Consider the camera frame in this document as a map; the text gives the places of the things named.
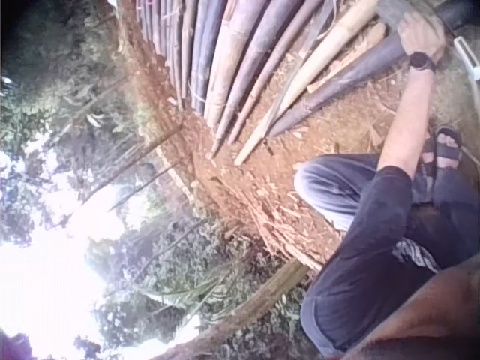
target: hand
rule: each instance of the hand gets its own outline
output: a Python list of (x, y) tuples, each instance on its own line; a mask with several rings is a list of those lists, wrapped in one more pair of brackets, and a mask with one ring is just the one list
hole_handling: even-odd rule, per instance
[(445, 31), (437, 17), (426, 19), (419, 13), (406, 13), (398, 24), (398, 34), (408, 56), (425, 53), (436, 64), (445, 52)]

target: fallen log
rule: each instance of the fallen log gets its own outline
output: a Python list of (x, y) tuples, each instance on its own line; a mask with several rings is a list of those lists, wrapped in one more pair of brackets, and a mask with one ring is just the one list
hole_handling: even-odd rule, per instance
[(167, 0), (160, 0), (160, 54), (167, 57)]
[(201, 115), (205, 109), (205, 97), (207, 86), (210, 79), (210, 67), (212, 66), (215, 46), (217, 44), (220, 25), (225, 16), (228, 17), (228, 11), (225, 11), (227, 0), (211, 1), (208, 5), (207, 20), (203, 30), (202, 51), (200, 53), (198, 66), (198, 79), (196, 81), (196, 111)]
[(217, 325), (201, 333), (193, 340), (168, 349), (151, 360), (186, 360), (207, 353), (269, 311), (283, 294), (288, 293), (308, 273), (309, 268), (297, 259), (282, 266), (251, 298), (238, 306)]
[(195, 94), (195, 89), (197, 88), (198, 65), (200, 53), (202, 52), (203, 29), (205, 28), (208, 9), (209, 0), (199, 0), (196, 12), (195, 34), (193, 36), (192, 71), (190, 75), (191, 105), (193, 109), (197, 108), (197, 94)]
[(195, 13), (197, 0), (185, 1), (185, 14), (181, 29), (181, 96), (188, 96), (188, 79), (192, 62), (192, 43), (194, 40)]
[(277, 97), (273, 107), (266, 113), (241, 150), (235, 164), (243, 164), (247, 156), (265, 137), (271, 124), (285, 113), (317, 75), (332, 61), (362, 28), (375, 16), (379, 0), (358, 0), (342, 18), (334, 24), (310, 58), (301, 66), (288, 88)]
[(244, 48), (267, 1), (236, 0), (232, 3), (233, 12), (229, 31), (224, 42), (217, 44), (221, 55), (208, 111), (207, 125), (210, 128), (213, 128), (220, 121)]
[(173, 77), (175, 83), (175, 92), (177, 94), (177, 105), (179, 110), (183, 110), (182, 98), (182, 20), (183, 4), (182, 0), (175, 0), (175, 14), (173, 15)]
[[(449, 29), (458, 29), (470, 20), (480, 17), (480, 4), (475, 0), (447, 0), (436, 8), (436, 14)], [(382, 73), (405, 56), (398, 34), (391, 34), (315, 92), (307, 95), (300, 104), (277, 121), (269, 136), (276, 137), (291, 129), (332, 98), (342, 95), (373, 75)]]
[(151, 6), (151, 42), (157, 55), (161, 54), (160, 46), (160, 2), (161, 0), (153, 0)]
[(338, 74), (338, 72), (347, 65), (351, 64), (360, 56), (365, 54), (368, 50), (378, 45), (385, 38), (386, 30), (387, 27), (383, 22), (378, 22), (373, 28), (370, 28), (368, 33), (361, 40), (361, 43), (355, 49), (353, 49), (352, 52), (348, 53), (345, 58), (343, 58), (341, 61), (338, 61), (337, 64), (331, 67), (332, 69), (328, 75), (307, 86), (307, 91), (309, 93), (314, 92), (320, 86), (329, 81), (334, 75)]
[(276, 47), (271, 52), (268, 61), (265, 63), (262, 72), (255, 82), (255, 85), (253, 85), (253, 88), (248, 95), (240, 115), (238, 115), (235, 126), (229, 136), (228, 143), (230, 145), (233, 144), (239, 137), (239, 134), (242, 131), (245, 122), (247, 121), (247, 117), (250, 115), (251, 110), (254, 108), (255, 103), (262, 94), (262, 91), (266, 87), (266, 84), (270, 80), (273, 72), (283, 60), (285, 53), (290, 48), (299, 32), (302, 30), (304, 24), (312, 17), (312, 14), (314, 14), (315, 10), (323, 1), (324, 0), (307, 0), (283, 33)]
[[(228, 10), (230, 2), (232, 1), (229, 0), (229, 3), (226, 5), (227, 10), (225, 11), (225, 14), (228, 14), (229, 16), (223, 16), (222, 23), (220, 25), (220, 32), (218, 33), (217, 44), (223, 44), (225, 42), (225, 37), (228, 34), (228, 27), (230, 25), (230, 19), (232, 15), (232, 12)], [(221, 49), (216, 48), (213, 55), (213, 61), (211, 62), (210, 80), (208, 81), (207, 97), (205, 99), (205, 110), (203, 111), (204, 119), (209, 118), (210, 103), (212, 102), (212, 92), (215, 86), (215, 79), (217, 77), (218, 70), (218, 61), (220, 60), (221, 55)]]
[(285, 22), (292, 16), (294, 11), (298, 9), (299, 4), (300, 0), (272, 0), (263, 14), (262, 20), (255, 31), (255, 35), (250, 42), (240, 68), (238, 69), (235, 81), (233, 82), (222, 119), (215, 134), (216, 141), (211, 150), (212, 156), (215, 156), (219, 150), (237, 107), (244, 97), (265, 54), (272, 47), (278, 34), (281, 33), (281, 29), (284, 29), (286, 25)]

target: foot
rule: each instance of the foot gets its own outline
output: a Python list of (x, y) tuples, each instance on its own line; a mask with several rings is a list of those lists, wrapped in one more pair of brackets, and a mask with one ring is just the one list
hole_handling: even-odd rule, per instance
[(461, 160), (461, 136), (451, 127), (442, 126), (436, 131), (436, 168), (456, 170)]

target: leaf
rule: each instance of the leaf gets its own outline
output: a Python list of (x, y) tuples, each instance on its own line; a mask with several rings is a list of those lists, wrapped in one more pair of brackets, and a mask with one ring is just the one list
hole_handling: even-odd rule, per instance
[(87, 120), (92, 126), (95, 126), (96, 128), (101, 128), (101, 125), (98, 124), (97, 120), (95, 120), (94, 117), (90, 114), (87, 114)]

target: sandal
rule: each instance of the sandal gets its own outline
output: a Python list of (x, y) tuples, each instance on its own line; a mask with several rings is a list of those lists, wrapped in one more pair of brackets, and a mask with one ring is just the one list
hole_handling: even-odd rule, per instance
[[(427, 182), (427, 198), (430, 199), (433, 189), (435, 178), (437, 177), (437, 164), (435, 158), (435, 145), (436, 141), (430, 136), (425, 140), (423, 150), (421, 151), (421, 173)], [(431, 160), (425, 161), (424, 155), (431, 154)]]
[[(445, 142), (439, 142), (439, 137), (444, 135), (453, 140), (456, 146)], [(436, 130), (436, 171), (456, 170), (462, 158), (462, 139), (458, 131), (448, 125), (443, 125)]]

